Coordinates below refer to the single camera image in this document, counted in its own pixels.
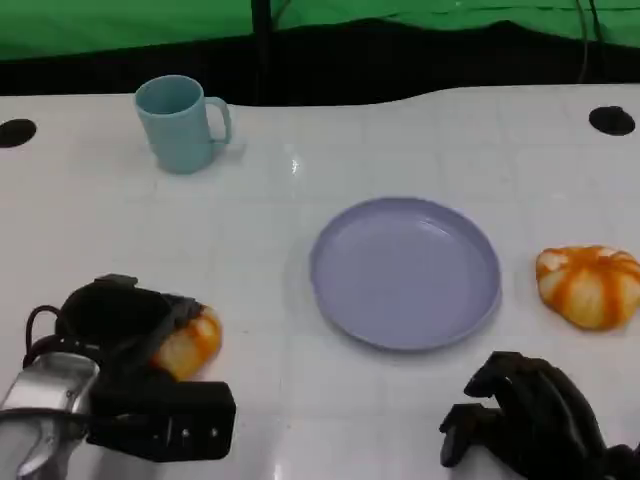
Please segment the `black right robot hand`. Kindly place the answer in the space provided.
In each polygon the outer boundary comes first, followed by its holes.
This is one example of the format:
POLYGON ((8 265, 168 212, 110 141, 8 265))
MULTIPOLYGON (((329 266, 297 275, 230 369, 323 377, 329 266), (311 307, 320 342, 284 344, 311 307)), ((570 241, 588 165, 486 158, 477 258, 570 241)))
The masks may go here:
POLYGON ((525 479, 584 479, 607 450, 582 392, 541 358, 495 351, 464 388, 498 406, 455 404, 442 421, 440 463, 457 466, 473 447, 525 479))

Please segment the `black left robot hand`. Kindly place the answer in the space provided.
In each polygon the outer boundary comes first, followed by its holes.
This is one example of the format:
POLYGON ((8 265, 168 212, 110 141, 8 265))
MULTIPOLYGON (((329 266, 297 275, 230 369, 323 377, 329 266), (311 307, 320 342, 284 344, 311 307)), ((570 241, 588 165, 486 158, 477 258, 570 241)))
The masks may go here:
POLYGON ((117 376, 156 371, 177 381, 191 379, 215 358, 223 339, 211 307, 118 275, 75 290, 57 314, 55 333, 96 347, 117 376))

